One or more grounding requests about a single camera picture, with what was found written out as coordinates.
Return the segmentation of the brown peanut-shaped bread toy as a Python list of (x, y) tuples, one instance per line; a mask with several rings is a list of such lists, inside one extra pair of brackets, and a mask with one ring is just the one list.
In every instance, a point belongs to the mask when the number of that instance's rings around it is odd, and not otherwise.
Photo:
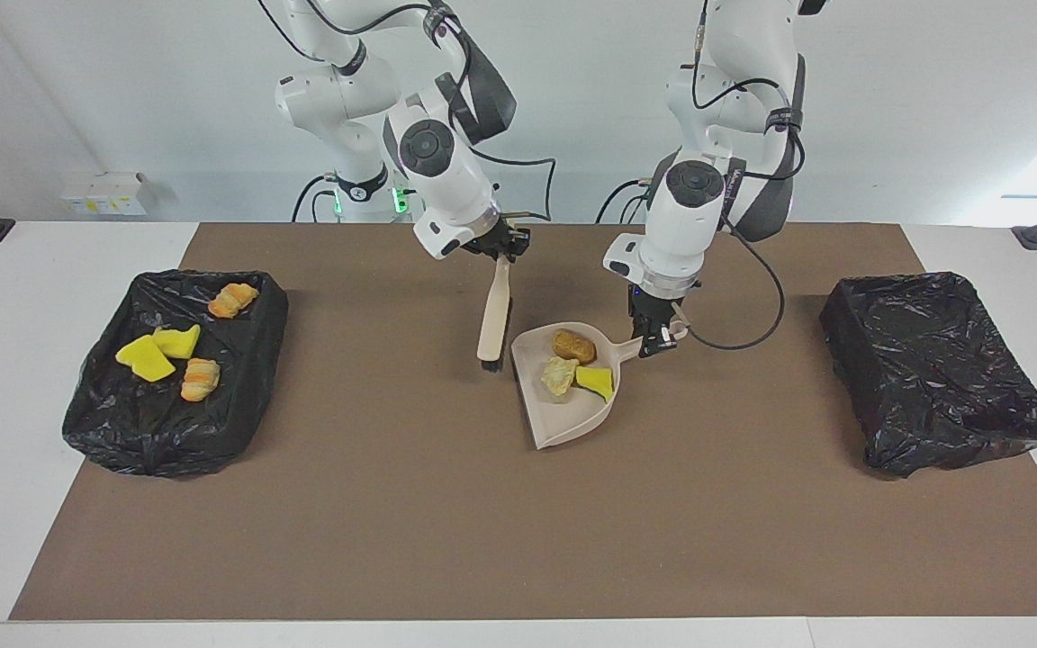
[(552, 335), (551, 349), (559, 358), (574, 360), (580, 365), (592, 364), (598, 357), (593, 341), (571, 329), (557, 329)]

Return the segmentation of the curved yellow sponge piece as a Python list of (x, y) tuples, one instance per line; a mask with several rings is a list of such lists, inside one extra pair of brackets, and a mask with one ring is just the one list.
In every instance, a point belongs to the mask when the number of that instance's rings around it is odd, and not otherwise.
[(573, 384), (598, 395), (605, 403), (612, 401), (616, 395), (616, 377), (608, 366), (577, 366)]

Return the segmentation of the beige plastic dustpan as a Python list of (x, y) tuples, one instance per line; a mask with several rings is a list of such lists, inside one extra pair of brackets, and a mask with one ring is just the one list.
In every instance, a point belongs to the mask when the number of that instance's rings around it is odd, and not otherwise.
[[(596, 346), (597, 360), (592, 365), (609, 370), (613, 390), (609, 398), (579, 386), (569, 387), (563, 397), (555, 397), (546, 389), (542, 374), (555, 356), (553, 336), (560, 329), (587, 338)], [(597, 429), (608, 418), (620, 391), (621, 365), (639, 356), (641, 347), (641, 337), (613, 343), (599, 328), (581, 321), (551, 323), (515, 337), (510, 346), (511, 361), (535, 448), (559, 446)]]

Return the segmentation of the pale striped croissant toy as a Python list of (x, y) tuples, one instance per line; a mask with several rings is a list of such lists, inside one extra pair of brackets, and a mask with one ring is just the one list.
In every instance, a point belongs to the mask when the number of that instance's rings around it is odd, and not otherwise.
[(217, 361), (207, 358), (189, 358), (180, 389), (184, 401), (205, 401), (217, 390), (220, 374), (221, 369)]

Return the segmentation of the yellow sponge wedge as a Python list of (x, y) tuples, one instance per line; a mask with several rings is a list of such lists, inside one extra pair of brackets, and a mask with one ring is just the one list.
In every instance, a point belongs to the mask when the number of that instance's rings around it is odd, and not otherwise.
[(157, 383), (176, 372), (176, 366), (159, 348), (151, 335), (136, 337), (115, 353), (115, 360), (128, 366), (135, 376)]

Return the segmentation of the beige hand brush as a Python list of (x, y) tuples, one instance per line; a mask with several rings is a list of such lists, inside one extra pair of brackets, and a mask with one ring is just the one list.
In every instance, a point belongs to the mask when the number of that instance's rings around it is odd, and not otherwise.
[(495, 261), (495, 269), (487, 292), (476, 356), (485, 372), (500, 372), (505, 362), (505, 343), (511, 305), (511, 262), (506, 256)]

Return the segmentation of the pale bread chunk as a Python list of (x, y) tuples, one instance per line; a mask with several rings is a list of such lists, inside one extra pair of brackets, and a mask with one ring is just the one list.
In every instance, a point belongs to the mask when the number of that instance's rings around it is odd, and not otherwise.
[(552, 403), (568, 401), (568, 392), (573, 387), (579, 366), (580, 362), (576, 358), (563, 358), (558, 355), (552, 356), (546, 361), (540, 374), (540, 384), (543, 386), (546, 398)]

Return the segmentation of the white wall socket box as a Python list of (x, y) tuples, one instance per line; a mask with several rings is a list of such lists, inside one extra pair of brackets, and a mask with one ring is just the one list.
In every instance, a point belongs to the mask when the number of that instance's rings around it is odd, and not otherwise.
[(152, 203), (142, 173), (75, 174), (63, 182), (60, 200), (75, 216), (143, 217)]

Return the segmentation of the brown table mat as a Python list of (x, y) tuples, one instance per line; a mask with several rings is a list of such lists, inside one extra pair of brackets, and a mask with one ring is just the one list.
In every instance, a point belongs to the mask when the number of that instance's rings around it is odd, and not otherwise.
[(532, 446), (474, 356), (484, 258), (407, 227), (205, 224), (183, 266), (289, 295), (275, 396), (239, 461), (188, 480), (84, 463), (13, 620), (1037, 616), (1029, 455), (892, 481), (818, 315), (910, 274), (900, 227), (793, 224), (764, 345), (633, 360), (600, 429)]

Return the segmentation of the orange striped croissant toy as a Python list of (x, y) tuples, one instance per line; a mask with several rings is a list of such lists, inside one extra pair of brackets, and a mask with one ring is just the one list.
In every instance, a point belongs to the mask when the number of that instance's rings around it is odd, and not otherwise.
[(258, 295), (259, 290), (248, 283), (227, 283), (207, 303), (207, 311), (215, 319), (233, 320)]

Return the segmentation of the notched yellow sponge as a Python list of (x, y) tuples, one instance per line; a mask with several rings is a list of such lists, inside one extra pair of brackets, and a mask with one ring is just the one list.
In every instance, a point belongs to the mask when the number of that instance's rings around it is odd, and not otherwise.
[(198, 323), (186, 329), (157, 328), (151, 340), (165, 357), (189, 360), (194, 356), (201, 332), (202, 327)]

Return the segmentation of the bin with black bag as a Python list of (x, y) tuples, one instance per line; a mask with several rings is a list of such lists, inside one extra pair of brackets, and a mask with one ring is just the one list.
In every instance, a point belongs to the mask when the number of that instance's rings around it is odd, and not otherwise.
[(819, 319), (865, 467), (905, 479), (1037, 448), (1037, 387), (966, 276), (848, 276)]
[[(235, 319), (215, 319), (207, 303), (223, 286), (260, 291)], [(167, 270), (137, 274), (84, 357), (63, 416), (62, 438), (92, 463), (119, 474), (214, 474), (250, 446), (275, 396), (289, 301), (263, 271)], [(202, 327), (194, 353), (217, 361), (217, 390), (201, 402), (180, 395), (185, 361), (159, 382), (135, 376), (115, 353), (157, 328)]]

